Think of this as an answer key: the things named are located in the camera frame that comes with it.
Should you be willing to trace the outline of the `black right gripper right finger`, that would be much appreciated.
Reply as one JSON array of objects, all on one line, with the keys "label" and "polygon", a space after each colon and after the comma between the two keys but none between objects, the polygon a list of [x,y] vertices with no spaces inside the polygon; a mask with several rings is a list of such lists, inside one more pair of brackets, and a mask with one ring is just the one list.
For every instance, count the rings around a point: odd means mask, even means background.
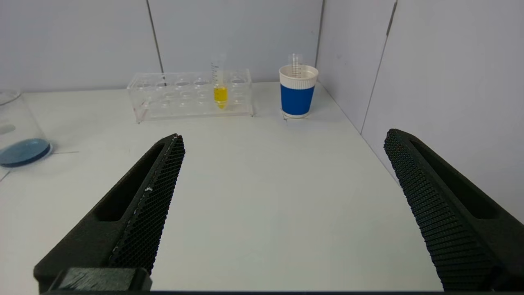
[{"label": "black right gripper right finger", "polygon": [[445,291],[523,291],[524,226],[419,138],[384,142]]}]

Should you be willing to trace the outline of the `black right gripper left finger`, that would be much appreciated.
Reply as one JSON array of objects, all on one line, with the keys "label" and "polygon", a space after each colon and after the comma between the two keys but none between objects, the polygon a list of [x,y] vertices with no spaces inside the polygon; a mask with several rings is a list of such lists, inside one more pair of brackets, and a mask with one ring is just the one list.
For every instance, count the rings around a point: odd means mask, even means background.
[{"label": "black right gripper left finger", "polygon": [[184,158],[179,134],[157,141],[35,265],[38,290],[150,290]]}]

